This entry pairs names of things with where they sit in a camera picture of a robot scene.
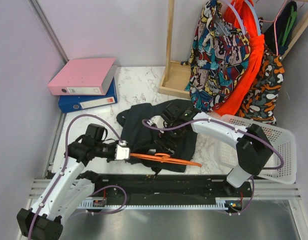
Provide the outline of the orange hanger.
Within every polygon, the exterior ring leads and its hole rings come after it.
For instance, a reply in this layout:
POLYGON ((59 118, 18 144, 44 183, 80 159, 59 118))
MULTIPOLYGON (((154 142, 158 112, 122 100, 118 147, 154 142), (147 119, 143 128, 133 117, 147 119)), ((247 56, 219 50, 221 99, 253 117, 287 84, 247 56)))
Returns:
POLYGON ((198 162, 192 162, 188 160, 181 160, 177 158, 172 158, 169 154, 166 153, 156 153, 155 155, 148 155, 142 153, 131 153, 131 157, 135 157, 142 160, 152 161, 152 162, 159 162, 159 163, 166 163, 166 164, 175 164, 175 165, 185 165, 185 166, 195 166, 195 167, 202 167, 202 164, 198 162))

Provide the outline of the dark navy shorts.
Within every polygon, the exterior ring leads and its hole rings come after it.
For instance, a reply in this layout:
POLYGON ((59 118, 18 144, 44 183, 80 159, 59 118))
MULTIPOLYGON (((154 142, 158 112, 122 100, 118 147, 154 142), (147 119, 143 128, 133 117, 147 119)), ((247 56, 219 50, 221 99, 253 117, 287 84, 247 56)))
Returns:
POLYGON ((150 129, 142 123, 154 116, 162 116, 168 128, 175 127, 187 122, 181 115, 188 109, 193 109, 189 100, 169 100, 163 103, 152 105, 142 103, 131 106, 130 109, 120 112, 116 120, 123 127, 121 138, 128 143, 132 153, 154 155, 156 153, 169 154, 172 158, 192 160, 195 153, 197 133, 188 127, 186 147, 176 152, 166 152, 157 143, 158 130, 150 129))

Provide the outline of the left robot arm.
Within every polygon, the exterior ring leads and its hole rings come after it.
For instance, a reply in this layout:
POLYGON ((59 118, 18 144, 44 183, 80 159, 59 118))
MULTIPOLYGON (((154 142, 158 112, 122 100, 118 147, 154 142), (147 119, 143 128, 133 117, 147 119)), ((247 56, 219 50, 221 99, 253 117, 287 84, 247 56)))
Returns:
POLYGON ((68 145, 68 159, 39 199, 17 214, 23 236, 30 240, 59 239, 66 221, 82 201, 102 194, 102 176, 85 167, 95 157, 114 157, 117 143, 105 143, 107 134, 104 126, 91 123, 85 134, 68 145))

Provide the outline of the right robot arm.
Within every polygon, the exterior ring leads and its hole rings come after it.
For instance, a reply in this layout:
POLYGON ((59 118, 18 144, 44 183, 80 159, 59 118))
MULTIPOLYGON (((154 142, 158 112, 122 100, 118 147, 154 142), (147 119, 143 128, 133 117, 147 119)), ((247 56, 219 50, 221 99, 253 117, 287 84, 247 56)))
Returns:
POLYGON ((160 115, 150 118, 150 123, 163 134, 177 136, 185 130, 193 131, 216 138, 235 149, 238 163, 223 184, 223 191, 229 197, 236 196, 244 182, 258 175, 275 153, 274 147, 259 125, 233 125, 193 107, 182 110, 171 103, 160 115))

